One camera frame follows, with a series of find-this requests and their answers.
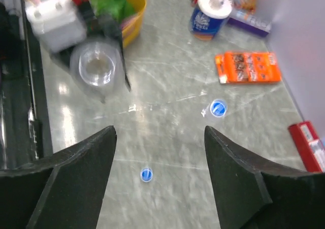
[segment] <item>red box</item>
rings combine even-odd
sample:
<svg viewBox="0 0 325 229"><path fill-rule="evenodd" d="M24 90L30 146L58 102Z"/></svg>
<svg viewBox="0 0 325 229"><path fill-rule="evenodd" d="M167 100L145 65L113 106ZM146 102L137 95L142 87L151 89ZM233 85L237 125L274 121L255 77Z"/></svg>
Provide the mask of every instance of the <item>red box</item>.
<svg viewBox="0 0 325 229"><path fill-rule="evenodd" d="M325 148L310 121L293 124L288 130L308 172L325 172Z"/></svg>

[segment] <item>marble-pattern floor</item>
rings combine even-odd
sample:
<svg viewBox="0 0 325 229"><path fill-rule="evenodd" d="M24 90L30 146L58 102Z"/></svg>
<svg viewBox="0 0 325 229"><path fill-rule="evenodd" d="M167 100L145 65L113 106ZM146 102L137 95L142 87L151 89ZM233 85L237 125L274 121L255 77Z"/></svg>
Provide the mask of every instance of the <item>marble-pattern floor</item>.
<svg viewBox="0 0 325 229"><path fill-rule="evenodd" d="M204 150L201 110L228 104L214 127L261 156L304 169L287 127L301 118L283 83L220 85L214 55L265 51L264 42L224 27L211 42L188 31L190 0L148 0L140 36L125 51L132 92L105 104L86 96L43 50L54 151L107 125L118 140L98 229L220 228ZM140 170L150 166L153 180Z"/></svg>

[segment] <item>blue circular sticker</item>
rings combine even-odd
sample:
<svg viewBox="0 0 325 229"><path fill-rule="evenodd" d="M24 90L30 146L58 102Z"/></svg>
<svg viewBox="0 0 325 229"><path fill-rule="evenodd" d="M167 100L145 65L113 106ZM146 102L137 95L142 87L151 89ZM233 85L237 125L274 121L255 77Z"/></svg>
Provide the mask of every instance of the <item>blue circular sticker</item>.
<svg viewBox="0 0 325 229"><path fill-rule="evenodd" d="M222 117L227 111L227 104L223 100L214 100L210 106L211 114L215 117Z"/></svg>
<svg viewBox="0 0 325 229"><path fill-rule="evenodd" d="M143 182L150 182L152 179L152 169L144 168L141 170L141 180Z"/></svg>

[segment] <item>green plastic bag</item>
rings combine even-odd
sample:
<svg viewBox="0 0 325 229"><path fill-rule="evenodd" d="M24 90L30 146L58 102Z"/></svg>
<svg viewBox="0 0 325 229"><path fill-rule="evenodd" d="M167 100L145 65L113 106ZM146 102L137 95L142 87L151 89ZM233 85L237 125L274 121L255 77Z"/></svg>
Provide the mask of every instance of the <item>green plastic bag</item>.
<svg viewBox="0 0 325 229"><path fill-rule="evenodd" d="M118 22L135 14L133 6L126 0L90 0L90 3L97 15L109 13Z"/></svg>

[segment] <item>candy box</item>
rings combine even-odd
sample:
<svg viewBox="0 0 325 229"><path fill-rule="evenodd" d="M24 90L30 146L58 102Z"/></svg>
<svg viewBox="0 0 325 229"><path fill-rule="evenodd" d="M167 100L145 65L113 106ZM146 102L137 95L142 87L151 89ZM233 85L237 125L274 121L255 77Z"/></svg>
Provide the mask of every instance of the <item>candy box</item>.
<svg viewBox="0 0 325 229"><path fill-rule="evenodd" d="M233 8L230 13L228 24L242 28L260 37L266 37L271 31L271 22L263 20L247 11Z"/></svg>
<svg viewBox="0 0 325 229"><path fill-rule="evenodd" d="M216 55L220 83L274 83L281 72L274 53L226 52Z"/></svg>
<svg viewBox="0 0 325 229"><path fill-rule="evenodd" d="M288 127L308 172L325 172L325 147L310 121Z"/></svg>

